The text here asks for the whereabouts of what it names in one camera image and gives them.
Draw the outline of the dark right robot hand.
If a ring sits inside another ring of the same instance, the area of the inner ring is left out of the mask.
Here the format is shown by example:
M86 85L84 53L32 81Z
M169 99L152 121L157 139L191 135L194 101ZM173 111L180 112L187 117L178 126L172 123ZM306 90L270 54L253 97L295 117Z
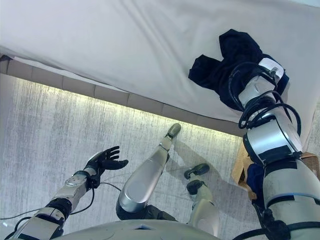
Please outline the dark right robot hand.
M276 84L276 91L282 95L285 92L290 79L287 76L285 69L277 61L269 57L264 57L258 65L268 71Z

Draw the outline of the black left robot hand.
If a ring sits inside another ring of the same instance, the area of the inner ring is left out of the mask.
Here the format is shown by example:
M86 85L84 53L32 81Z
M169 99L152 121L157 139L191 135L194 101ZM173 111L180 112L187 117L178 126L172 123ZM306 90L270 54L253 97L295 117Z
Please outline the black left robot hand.
M129 161L119 160L120 147L114 146L95 154L86 164L84 169L93 169L97 176L101 176L105 170L120 170Z

